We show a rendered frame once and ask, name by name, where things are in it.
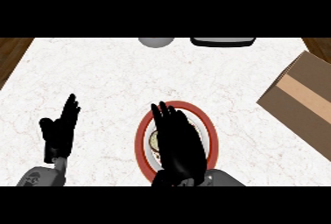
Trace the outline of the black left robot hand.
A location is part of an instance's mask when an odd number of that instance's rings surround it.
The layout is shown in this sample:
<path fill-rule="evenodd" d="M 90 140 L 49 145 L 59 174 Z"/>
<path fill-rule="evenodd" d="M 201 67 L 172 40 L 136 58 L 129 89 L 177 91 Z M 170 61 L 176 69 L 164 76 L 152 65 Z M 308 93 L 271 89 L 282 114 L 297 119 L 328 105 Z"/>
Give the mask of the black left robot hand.
<path fill-rule="evenodd" d="M 68 158 L 74 143 L 74 130 L 78 121 L 80 106 L 74 94 L 67 98 L 61 117 L 56 120 L 42 118 L 39 121 L 44 147 L 44 162 L 53 164 L 53 158 Z"/>

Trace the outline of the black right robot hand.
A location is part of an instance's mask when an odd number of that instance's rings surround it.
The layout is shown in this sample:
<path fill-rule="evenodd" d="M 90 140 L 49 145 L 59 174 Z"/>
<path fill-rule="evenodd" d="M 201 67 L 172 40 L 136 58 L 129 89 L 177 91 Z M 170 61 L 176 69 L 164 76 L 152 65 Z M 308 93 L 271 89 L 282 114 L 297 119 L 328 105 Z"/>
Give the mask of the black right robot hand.
<path fill-rule="evenodd" d="M 179 186 L 183 180 L 192 180 L 198 186 L 204 181 L 207 159 L 203 141 L 188 117 L 173 106 L 161 101 L 151 104 L 154 122 L 158 131 L 161 170 L 152 180 L 152 187 Z"/>

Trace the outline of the cupcake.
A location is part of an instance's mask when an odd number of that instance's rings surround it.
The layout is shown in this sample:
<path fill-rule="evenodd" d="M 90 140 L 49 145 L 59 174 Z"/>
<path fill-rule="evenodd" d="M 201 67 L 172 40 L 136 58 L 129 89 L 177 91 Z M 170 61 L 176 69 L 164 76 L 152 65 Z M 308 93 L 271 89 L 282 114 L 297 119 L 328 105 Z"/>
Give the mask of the cupcake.
<path fill-rule="evenodd" d="M 155 152 L 155 153 L 160 153 L 160 147 L 158 147 L 158 131 L 154 130 L 151 135 L 149 135 L 149 147 L 151 147 L 151 150 Z"/>

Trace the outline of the red rimmed white plate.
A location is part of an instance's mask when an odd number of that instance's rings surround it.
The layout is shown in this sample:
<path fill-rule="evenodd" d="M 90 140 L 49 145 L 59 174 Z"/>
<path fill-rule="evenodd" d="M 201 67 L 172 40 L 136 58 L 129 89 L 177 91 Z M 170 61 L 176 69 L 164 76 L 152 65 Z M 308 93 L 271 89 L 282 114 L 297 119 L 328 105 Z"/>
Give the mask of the red rimmed white plate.
<path fill-rule="evenodd" d="M 186 101 L 167 101 L 167 106 L 179 109 L 188 117 L 189 123 L 200 134 L 201 143 L 206 151 L 207 168 L 213 169 L 219 158 L 219 137 L 213 121 L 203 110 Z M 151 148 L 152 134 L 157 131 L 152 120 L 152 112 L 144 116 L 135 137 L 135 153 L 141 172 L 148 179 L 154 180 L 157 171 L 161 169 L 161 161 L 157 159 Z"/>

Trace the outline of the brown cardboard box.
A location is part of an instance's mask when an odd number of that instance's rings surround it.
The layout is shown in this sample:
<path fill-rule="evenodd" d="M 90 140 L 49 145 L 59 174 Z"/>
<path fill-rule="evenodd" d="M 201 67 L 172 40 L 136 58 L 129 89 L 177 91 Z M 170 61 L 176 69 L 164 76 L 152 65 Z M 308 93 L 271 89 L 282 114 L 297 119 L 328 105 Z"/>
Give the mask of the brown cardboard box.
<path fill-rule="evenodd" d="M 303 51 L 257 104 L 331 161 L 331 64 Z"/>

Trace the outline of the grey round object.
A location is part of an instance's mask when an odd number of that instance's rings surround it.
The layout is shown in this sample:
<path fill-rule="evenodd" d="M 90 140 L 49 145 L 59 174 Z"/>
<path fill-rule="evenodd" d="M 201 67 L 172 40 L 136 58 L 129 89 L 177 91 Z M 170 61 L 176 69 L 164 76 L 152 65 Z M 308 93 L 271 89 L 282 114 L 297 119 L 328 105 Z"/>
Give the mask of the grey round object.
<path fill-rule="evenodd" d="M 173 42 L 173 38 L 139 38 L 139 42 L 149 48 L 161 48 Z"/>

